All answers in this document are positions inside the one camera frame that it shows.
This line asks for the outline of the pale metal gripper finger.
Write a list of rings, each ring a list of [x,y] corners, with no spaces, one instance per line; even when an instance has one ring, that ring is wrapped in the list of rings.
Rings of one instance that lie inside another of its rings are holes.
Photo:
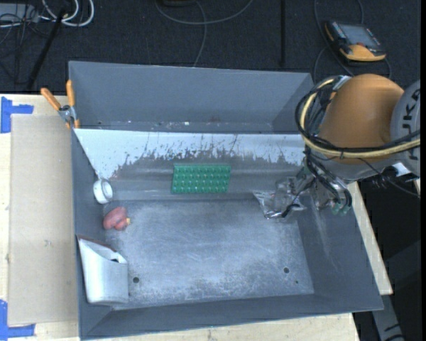
[[[275,199],[280,202],[293,201],[307,184],[306,178],[287,176],[275,183]]]
[[[296,212],[307,208],[300,202],[297,195],[283,192],[254,191],[263,216],[267,220],[288,220]]]

